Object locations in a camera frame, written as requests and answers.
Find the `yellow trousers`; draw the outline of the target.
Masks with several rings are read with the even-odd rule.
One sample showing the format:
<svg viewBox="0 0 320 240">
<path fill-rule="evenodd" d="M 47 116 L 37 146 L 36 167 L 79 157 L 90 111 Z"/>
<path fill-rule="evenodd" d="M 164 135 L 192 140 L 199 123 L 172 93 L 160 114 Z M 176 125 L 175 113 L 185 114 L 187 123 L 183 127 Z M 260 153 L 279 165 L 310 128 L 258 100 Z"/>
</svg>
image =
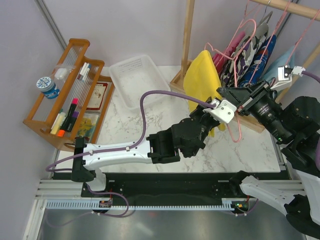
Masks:
<svg viewBox="0 0 320 240">
<path fill-rule="evenodd" d="M 218 72 L 208 50 L 203 50 L 190 64 L 184 80 L 183 89 L 187 96 L 207 101 L 209 97 L 222 99 L 217 92 L 221 87 Z"/>
</svg>

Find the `pink camouflage trousers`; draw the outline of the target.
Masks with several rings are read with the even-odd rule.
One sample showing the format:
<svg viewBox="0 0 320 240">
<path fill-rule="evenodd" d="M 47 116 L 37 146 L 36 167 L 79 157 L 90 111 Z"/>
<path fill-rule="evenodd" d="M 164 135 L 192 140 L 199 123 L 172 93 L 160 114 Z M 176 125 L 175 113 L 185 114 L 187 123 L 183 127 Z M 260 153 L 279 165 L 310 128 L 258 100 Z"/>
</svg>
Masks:
<svg viewBox="0 0 320 240">
<path fill-rule="evenodd" d="M 233 38 L 233 40 L 231 41 L 231 43 L 229 44 L 229 46 L 226 48 L 226 50 L 224 51 L 224 54 L 227 57 L 230 57 L 233 52 L 236 50 L 236 48 L 238 47 L 239 43 L 241 42 L 241 40 L 246 36 L 245 31 L 241 31 L 237 36 L 235 36 Z M 218 75 L 220 76 L 222 73 L 222 70 L 224 69 L 225 64 L 227 63 L 227 61 L 229 60 L 227 57 L 221 55 L 220 53 L 216 53 L 213 57 L 212 57 L 212 61 L 213 64 L 216 68 L 216 71 L 218 73 Z"/>
</svg>

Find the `pink hanger of yellow trousers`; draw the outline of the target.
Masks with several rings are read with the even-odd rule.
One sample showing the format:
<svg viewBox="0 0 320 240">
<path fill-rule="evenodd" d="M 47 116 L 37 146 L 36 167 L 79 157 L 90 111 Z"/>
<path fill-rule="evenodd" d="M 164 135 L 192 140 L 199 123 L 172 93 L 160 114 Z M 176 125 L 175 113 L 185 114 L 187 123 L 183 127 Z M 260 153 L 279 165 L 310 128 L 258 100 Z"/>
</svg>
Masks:
<svg viewBox="0 0 320 240">
<path fill-rule="evenodd" d="M 223 57 L 231 60 L 231 61 L 234 61 L 233 63 L 233 73 L 234 73 L 234 86 L 237 88 L 238 87 L 238 78 L 239 78 L 239 75 L 237 73 L 237 70 L 236 70 L 236 63 L 237 63 L 237 60 L 238 60 L 238 57 L 239 55 L 242 53 L 242 51 L 244 50 L 244 48 L 249 44 L 249 42 L 252 40 L 252 38 L 255 36 L 255 33 L 256 33 L 256 29 L 257 29 L 257 23 L 254 19 L 250 18 L 246 21 L 244 21 L 245 19 L 243 18 L 235 32 L 235 34 L 238 32 L 239 29 L 241 29 L 242 27 L 244 27 L 245 25 L 247 25 L 248 23 L 252 23 L 253 24 L 253 30 L 252 30 L 252 33 L 250 35 L 250 37 L 247 39 L 247 41 L 245 43 L 243 43 L 241 45 L 241 48 L 237 51 L 236 55 L 234 57 L 229 57 L 227 56 L 224 52 L 221 52 L 219 51 L 218 49 L 214 48 L 209 42 L 207 42 L 205 45 L 204 45 L 204 50 L 207 49 L 207 46 L 209 46 L 211 48 L 211 51 L 214 53 L 214 52 L 217 52 L 219 54 L 221 54 Z M 239 118 L 235 115 L 235 118 L 236 118 L 236 121 L 237 121 L 237 126 L 238 126 L 238 132 L 239 132 L 239 135 L 238 135 L 238 139 L 235 140 L 234 136 L 233 136 L 233 133 L 229 127 L 229 124 L 227 123 L 226 126 L 227 126 L 227 129 L 228 129 L 228 132 L 230 134 L 230 137 L 232 139 L 232 141 L 234 143 L 238 143 L 241 138 L 242 138 L 242 131 L 241 131 L 241 124 L 240 124 L 240 120 Z"/>
</svg>

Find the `pink hanger of camouflage trousers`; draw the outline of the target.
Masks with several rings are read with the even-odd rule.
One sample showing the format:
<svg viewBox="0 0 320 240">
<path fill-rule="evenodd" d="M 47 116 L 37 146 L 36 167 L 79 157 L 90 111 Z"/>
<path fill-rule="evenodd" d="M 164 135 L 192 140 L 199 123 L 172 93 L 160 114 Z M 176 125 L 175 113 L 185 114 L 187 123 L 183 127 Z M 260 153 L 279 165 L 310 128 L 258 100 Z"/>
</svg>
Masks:
<svg viewBox="0 0 320 240">
<path fill-rule="evenodd" d="M 262 5 L 259 4 L 259 3 L 257 3 L 251 10 L 248 10 L 248 6 L 249 6 L 249 4 L 250 4 L 249 2 L 250 2 L 250 1 L 248 0 L 247 3 L 246 3 L 246 6 L 245 6 L 245 10 L 244 10 L 244 15 L 243 15 L 243 18 L 242 18 L 242 19 L 244 19 L 244 22 L 245 22 L 246 20 L 248 20 L 248 19 L 254 19 L 254 20 L 255 20 L 256 15 L 259 13 L 259 11 L 260 11 L 261 8 L 262 8 Z M 243 26 L 242 28 L 240 28 L 236 34 L 234 33 L 232 39 L 230 40 L 230 43 L 231 43 L 231 41 L 233 40 L 233 38 L 236 37 L 240 32 L 242 32 L 242 31 L 245 31 L 245 32 L 246 32 L 246 29 L 247 29 L 247 25 L 248 25 L 248 24 L 246 24 L 245 26 Z"/>
</svg>

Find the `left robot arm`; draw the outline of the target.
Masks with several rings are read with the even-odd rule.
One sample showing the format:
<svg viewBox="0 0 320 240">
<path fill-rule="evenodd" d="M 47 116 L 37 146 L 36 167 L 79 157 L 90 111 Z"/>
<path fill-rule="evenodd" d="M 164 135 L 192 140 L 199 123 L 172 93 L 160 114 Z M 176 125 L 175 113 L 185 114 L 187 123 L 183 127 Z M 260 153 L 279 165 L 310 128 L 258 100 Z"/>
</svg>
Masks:
<svg viewBox="0 0 320 240">
<path fill-rule="evenodd" d="M 91 144 L 79 137 L 75 141 L 71 180 L 87 183 L 99 197 L 110 191 L 107 177 L 101 168 L 129 163 L 169 164 L 180 161 L 180 155 L 191 158 L 205 148 L 205 139 L 211 129 L 225 123 L 234 113 L 224 104 L 216 108 L 198 105 L 189 117 L 182 119 L 166 130 L 150 134 L 137 146 Z"/>
</svg>

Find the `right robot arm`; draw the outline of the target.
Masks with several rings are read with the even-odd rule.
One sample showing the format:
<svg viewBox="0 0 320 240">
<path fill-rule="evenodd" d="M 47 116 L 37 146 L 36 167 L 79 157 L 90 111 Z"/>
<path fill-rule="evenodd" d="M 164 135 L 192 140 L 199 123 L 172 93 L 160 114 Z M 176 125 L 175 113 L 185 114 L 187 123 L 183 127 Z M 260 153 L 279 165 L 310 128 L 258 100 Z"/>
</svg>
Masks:
<svg viewBox="0 0 320 240">
<path fill-rule="evenodd" d="M 281 212 L 300 233 L 320 237 L 320 103 L 299 96 L 286 108 L 276 102 L 277 91 L 261 81 L 243 88 L 219 87 L 217 92 L 237 107 L 241 116 L 252 115 L 284 145 L 281 153 L 296 170 L 305 194 L 286 195 L 253 175 L 237 172 L 229 180 L 235 197 L 254 197 Z"/>
</svg>

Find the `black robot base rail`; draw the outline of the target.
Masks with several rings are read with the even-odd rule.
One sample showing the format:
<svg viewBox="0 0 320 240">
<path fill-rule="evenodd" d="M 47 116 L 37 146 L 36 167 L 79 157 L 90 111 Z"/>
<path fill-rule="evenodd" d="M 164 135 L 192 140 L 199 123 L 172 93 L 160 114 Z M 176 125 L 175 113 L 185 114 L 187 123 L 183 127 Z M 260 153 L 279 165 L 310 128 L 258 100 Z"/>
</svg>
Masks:
<svg viewBox="0 0 320 240">
<path fill-rule="evenodd" d="M 247 172 L 226 173 L 106 173 L 105 192 L 113 205 L 131 207 L 213 206 L 223 198 L 244 198 L 235 184 Z"/>
</svg>

